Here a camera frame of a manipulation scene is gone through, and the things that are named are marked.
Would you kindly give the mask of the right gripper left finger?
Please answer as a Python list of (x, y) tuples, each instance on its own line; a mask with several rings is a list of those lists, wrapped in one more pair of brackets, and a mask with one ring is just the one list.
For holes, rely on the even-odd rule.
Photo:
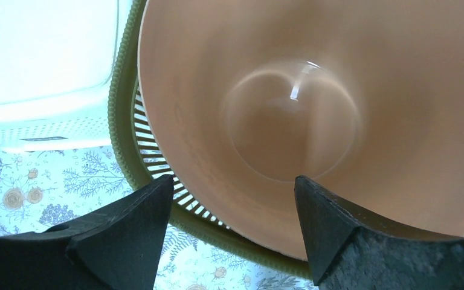
[(173, 177), (78, 218), (0, 237), (0, 289), (152, 289)]

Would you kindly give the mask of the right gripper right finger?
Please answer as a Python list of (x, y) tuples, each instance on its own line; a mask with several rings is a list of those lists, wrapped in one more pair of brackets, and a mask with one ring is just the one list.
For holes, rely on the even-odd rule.
[(464, 237), (383, 217), (306, 176), (294, 194), (320, 289), (464, 289)]

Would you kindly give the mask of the green mesh waste bin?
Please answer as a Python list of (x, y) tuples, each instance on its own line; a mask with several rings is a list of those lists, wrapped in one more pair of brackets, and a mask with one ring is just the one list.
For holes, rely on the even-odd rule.
[[(112, 71), (108, 98), (108, 124), (112, 148), (120, 169), (133, 189), (171, 173), (153, 139), (146, 109), (140, 101), (138, 42), (147, 1), (133, 1)], [(241, 258), (311, 279), (308, 262), (290, 258), (239, 235), (209, 212), (181, 184), (175, 182), (170, 223), (176, 228)]]

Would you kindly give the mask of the orange bucket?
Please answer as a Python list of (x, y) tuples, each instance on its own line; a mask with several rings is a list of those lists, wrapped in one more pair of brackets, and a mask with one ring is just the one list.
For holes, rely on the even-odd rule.
[(149, 1), (155, 140), (237, 233), (305, 259), (294, 179), (464, 236), (464, 1)]

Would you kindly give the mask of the cream perforated basket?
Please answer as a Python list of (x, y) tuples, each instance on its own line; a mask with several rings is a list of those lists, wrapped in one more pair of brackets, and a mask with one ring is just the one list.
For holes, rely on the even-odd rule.
[(108, 96), (131, 1), (0, 1), (0, 147), (110, 144)]

